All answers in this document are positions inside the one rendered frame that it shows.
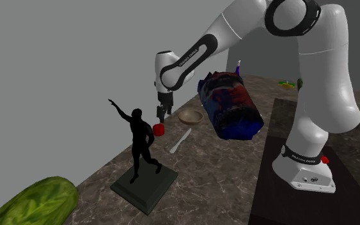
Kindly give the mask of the white knife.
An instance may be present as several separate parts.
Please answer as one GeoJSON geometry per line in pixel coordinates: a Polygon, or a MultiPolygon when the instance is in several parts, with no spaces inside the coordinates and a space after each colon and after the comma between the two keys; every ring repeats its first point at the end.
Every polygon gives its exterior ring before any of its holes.
{"type": "Polygon", "coordinates": [[[179,145],[182,143],[182,141],[186,140],[189,134],[191,133],[192,128],[189,128],[188,131],[180,138],[180,140],[169,150],[170,153],[176,152],[179,145]]]}

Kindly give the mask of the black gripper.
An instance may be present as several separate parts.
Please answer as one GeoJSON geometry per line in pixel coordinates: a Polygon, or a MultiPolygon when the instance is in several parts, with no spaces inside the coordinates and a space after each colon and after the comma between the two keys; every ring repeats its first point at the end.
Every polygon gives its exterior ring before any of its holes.
{"type": "Polygon", "coordinates": [[[164,116],[165,116],[165,108],[166,113],[170,115],[172,113],[172,106],[173,106],[173,92],[169,93],[157,93],[158,101],[160,105],[157,106],[157,117],[160,123],[164,123],[164,116]]]}

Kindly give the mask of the black figure statue on base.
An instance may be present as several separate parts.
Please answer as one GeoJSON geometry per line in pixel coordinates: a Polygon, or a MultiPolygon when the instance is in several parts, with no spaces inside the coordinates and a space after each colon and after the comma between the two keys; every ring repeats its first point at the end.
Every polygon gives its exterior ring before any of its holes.
{"type": "Polygon", "coordinates": [[[142,110],[134,109],[129,116],[119,107],[116,109],[130,124],[133,166],[111,185],[111,190],[145,215],[150,215],[178,173],[152,158],[150,147],[155,136],[152,127],[142,120],[142,110]]]}

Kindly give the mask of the green lettuce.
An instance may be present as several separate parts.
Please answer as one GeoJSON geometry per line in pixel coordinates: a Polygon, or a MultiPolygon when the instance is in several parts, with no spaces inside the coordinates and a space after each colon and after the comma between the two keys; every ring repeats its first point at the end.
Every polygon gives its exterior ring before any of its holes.
{"type": "Polygon", "coordinates": [[[71,181],[60,176],[44,178],[0,207],[0,225],[63,225],[78,200],[71,181]]]}

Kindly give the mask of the blue and red bag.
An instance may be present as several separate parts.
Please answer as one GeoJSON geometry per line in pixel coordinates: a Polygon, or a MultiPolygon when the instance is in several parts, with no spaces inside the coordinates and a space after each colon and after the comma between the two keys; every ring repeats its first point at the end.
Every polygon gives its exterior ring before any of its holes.
{"type": "Polygon", "coordinates": [[[198,95],[221,139],[251,140],[264,126],[239,74],[209,73],[199,81],[198,95]]]}

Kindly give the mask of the dark robot stand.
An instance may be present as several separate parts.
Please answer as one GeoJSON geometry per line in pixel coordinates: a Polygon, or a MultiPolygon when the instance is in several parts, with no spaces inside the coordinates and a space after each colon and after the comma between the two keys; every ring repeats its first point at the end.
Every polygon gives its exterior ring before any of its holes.
{"type": "Polygon", "coordinates": [[[323,149],[335,193],[296,190],[273,171],[296,106],[280,98],[273,103],[249,225],[360,225],[360,124],[331,135],[323,149]]]}

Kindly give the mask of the red cup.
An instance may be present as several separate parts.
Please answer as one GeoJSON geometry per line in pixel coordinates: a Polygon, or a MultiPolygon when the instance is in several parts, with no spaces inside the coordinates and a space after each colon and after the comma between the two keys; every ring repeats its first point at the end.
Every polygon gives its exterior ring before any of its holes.
{"type": "Polygon", "coordinates": [[[160,137],[165,134],[165,127],[163,123],[155,124],[152,129],[154,136],[160,137]]]}

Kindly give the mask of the wooden bowl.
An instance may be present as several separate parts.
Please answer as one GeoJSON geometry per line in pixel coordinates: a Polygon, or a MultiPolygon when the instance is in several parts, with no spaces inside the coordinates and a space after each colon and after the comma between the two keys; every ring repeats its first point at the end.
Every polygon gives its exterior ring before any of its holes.
{"type": "Polygon", "coordinates": [[[197,125],[203,121],[204,116],[197,110],[188,109],[181,111],[178,115],[178,119],[186,125],[197,125]]]}

